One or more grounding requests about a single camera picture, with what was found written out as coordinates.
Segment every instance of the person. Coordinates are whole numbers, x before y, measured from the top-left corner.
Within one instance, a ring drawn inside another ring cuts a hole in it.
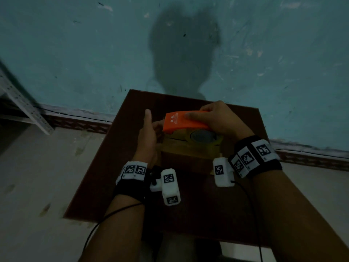
[[[222,101],[205,105],[200,110],[208,112],[186,115],[228,138],[242,140],[254,135]],[[154,165],[157,134],[162,126],[163,121],[152,123],[151,111],[147,109],[133,161],[146,162],[149,168]],[[349,261],[348,247],[283,171],[260,173],[252,178],[251,186],[277,261]],[[106,215],[137,203],[140,201],[135,198],[118,194]],[[137,261],[144,212],[145,206],[141,204],[105,220],[80,261]]]

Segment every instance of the white floor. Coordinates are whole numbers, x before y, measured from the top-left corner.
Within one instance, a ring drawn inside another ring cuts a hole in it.
[[[62,216],[104,135],[57,128],[46,136],[35,125],[1,124],[1,261],[77,261],[93,224]],[[349,172],[283,166],[349,246]],[[190,246],[190,238],[166,235],[158,261],[193,261]],[[259,261],[256,247],[230,243],[221,247],[229,257]],[[270,249],[263,249],[263,258],[275,261]],[[150,261],[146,252],[140,260]]]

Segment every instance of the tape roll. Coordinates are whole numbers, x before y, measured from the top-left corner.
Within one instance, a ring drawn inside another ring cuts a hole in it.
[[[196,145],[219,145],[223,136],[204,129],[187,129],[185,139]]]

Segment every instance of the table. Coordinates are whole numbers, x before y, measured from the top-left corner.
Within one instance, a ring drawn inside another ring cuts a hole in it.
[[[143,124],[144,110],[152,111],[153,121],[173,111],[198,110],[209,101],[130,90],[106,134],[64,217],[94,221],[103,218],[112,200],[115,180],[124,164],[131,160]],[[238,105],[229,107],[255,134],[268,139],[259,110]],[[233,153],[233,141],[224,139],[223,156]],[[176,171],[181,203],[165,206],[160,192],[151,193],[146,207],[143,235],[175,232],[198,238],[257,245],[251,207],[242,189],[218,188],[211,175]],[[250,196],[248,180],[238,179]],[[269,246],[259,220],[261,245]]]

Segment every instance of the blue painted wall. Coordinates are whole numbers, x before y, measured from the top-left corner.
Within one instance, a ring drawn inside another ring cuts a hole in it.
[[[221,99],[258,107],[270,138],[349,150],[348,5],[1,0],[0,58],[38,103],[116,114],[130,88]]]

